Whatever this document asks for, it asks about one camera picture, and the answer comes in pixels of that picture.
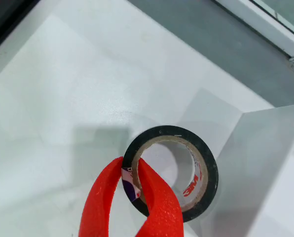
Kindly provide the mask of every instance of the tape roll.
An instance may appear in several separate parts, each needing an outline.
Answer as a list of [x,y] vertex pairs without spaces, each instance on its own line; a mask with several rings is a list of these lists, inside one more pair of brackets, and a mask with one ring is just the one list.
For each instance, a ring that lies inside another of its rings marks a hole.
[[145,196],[138,178],[138,163],[145,149],[154,143],[173,141],[185,145],[194,164],[194,177],[183,192],[181,205],[183,221],[190,221],[202,214],[214,199],[218,187],[218,169],[214,156],[206,143],[196,134],[177,126],[157,126],[136,137],[124,155],[122,183],[131,203],[145,216],[149,216]]

